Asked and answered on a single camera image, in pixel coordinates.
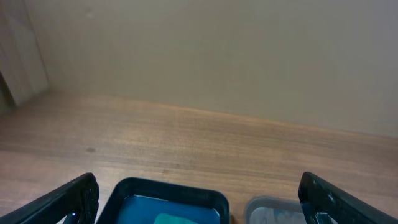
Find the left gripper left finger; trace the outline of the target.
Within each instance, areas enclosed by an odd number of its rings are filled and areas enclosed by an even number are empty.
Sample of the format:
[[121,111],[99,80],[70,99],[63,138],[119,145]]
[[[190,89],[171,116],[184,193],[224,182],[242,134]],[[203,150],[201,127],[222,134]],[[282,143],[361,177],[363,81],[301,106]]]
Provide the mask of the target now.
[[61,187],[1,217],[1,223],[87,223],[94,224],[99,207],[99,185],[85,173]]

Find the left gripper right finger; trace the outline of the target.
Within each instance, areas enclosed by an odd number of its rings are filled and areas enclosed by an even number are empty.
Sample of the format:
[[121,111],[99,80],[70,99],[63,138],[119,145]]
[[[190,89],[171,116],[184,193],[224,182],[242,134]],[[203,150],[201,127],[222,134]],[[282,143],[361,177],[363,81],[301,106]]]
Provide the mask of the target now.
[[397,224],[397,219],[364,203],[319,176],[304,172],[298,197],[310,224]]

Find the green yellow sponge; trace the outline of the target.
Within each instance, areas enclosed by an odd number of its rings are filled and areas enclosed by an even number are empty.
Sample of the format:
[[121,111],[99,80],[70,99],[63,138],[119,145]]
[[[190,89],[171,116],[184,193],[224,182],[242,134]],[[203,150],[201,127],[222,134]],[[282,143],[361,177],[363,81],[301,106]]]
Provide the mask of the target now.
[[175,215],[161,213],[156,217],[154,224],[197,224],[197,223],[184,217],[178,217]]

